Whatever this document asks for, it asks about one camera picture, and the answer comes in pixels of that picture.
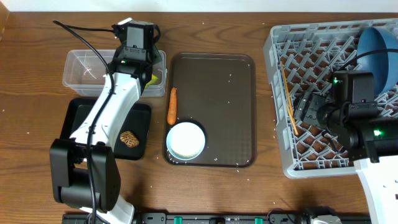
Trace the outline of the dark blue plate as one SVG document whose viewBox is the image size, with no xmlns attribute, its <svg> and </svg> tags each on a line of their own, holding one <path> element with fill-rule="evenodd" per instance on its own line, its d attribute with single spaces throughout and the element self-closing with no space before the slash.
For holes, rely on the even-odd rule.
<svg viewBox="0 0 398 224">
<path fill-rule="evenodd" d="M 359 38 L 359 55 L 375 50 L 397 50 L 397 38 L 386 29 L 368 28 Z M 391 90 L 397 84 L 397 52 L 381 52 L 357 59 L 361 69 L 374 76 L 374 94 L 379 95 Z"/>
</svg>

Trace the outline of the yellow snack wrapper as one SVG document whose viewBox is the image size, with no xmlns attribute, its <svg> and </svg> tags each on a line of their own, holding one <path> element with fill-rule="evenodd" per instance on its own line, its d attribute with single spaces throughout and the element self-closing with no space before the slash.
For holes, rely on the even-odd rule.
<svg viewBox="0 0 398 224">
<path fill-rule="evenodd" d="M 146 84 L 145 88 L 154 85 L 159 78 L 155 75 L 151 76 L 151 80 Z"/>
</svg>

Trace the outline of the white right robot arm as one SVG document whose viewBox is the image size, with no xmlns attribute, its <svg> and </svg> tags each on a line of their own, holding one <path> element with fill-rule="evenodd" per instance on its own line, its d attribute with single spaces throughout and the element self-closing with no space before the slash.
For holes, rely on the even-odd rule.
<svg viewBox="0 0 398 224">
<path fill-rule="evenodd" d="M 364 189 L 372 223 L 397 223 L 397 119 L 380 117 L 371 72 L 342 70 L 326 95 L 305 91 L 294 119 L 336 136 Z"/>
</svg>

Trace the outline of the brown food piece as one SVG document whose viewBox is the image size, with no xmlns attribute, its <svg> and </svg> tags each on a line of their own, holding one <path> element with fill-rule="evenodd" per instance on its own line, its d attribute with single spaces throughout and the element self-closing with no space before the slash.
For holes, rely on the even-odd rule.
<svg viewBox="0 0 398 224">
<path fill-rule="evenodd" d="M 125 131 L 121 133 L 120 140 L 129 148 L 136 147 L 140 144 L 139 139 L 131 131 Z"/>
</svg>

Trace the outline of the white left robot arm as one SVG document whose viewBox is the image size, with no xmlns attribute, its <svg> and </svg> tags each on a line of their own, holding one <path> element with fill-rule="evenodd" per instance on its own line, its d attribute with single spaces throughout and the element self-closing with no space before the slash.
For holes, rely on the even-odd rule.
<svg viewBox="0 0 398 224">
<path fill-rule="evenodd" d="M 50 147 L 53 197 L 87 212 L 86 223 L 132 223 L 134 207 L 120 195 L 121 176 L 114 157 L 118 134 L 131 108 L 152 79 L 161 57 L 161 33 L 151 22 L 128 18 L 110 30 L 121 45 L 112 61 L 93 49 L 105 67 L 103 90 L 82 124 L 68 139 Z"/>
</svg>

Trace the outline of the light blue rice bowl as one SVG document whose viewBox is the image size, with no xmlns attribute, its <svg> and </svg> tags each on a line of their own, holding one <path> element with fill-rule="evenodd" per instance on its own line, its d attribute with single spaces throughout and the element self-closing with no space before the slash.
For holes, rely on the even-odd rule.
<svg viewBox="0 0 398 224">
<path fill-rule="evenodd" d="M 182 122 L 173 126 L 166 137 L 166 148 L 177 159 L 188 161 L 198 157 L 205 148 L 205 133 L 199 125 Z"/>
</svg>

